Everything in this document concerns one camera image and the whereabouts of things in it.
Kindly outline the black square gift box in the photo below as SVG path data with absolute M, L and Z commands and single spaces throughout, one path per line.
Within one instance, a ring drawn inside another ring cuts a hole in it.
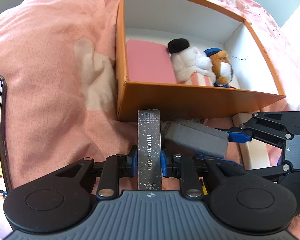
M 228 134 L 196 122 L 175 119 L 162 124 L 161 137 L 166 154 L 208 156 L 223 159 L 228 149 Z

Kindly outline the red panda sailor plush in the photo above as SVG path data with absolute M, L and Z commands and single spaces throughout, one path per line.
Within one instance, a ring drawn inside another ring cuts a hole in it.
M 207 57 L 212 62 L 212 71 L 216 76 L 215 87 L 230 88 L 230 83 L 234 77 L 234 70 L 229 60 L 228 52 L 219 48 L 204 50 Z

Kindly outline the pink patterned duvet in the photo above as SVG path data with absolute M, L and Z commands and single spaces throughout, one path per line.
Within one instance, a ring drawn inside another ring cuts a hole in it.
M 13 186 L 91 155 L 126 152 L 115 112 L 119 0 L 25 0 L 0 15 L 0 75 Z

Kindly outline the orange cardboard box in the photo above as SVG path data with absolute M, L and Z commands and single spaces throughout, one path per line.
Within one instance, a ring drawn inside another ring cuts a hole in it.
M 120 0 L 117 119 L 142 109 L 162 119 L 251 113 L 285 97 L 250 22 L 208 0 Z

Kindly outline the white plush toy black hat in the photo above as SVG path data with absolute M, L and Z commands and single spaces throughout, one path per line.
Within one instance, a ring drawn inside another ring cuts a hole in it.
M 167 45 L 177 83 L 212 87 L 216 76 L 209 57 L 185 38 L 175 38 Z

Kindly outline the black photo card box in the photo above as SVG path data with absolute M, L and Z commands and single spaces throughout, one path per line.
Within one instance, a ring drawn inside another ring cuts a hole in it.
M 160 191 L 161 183 L 160 111 L 138 111 L 138 189 Z

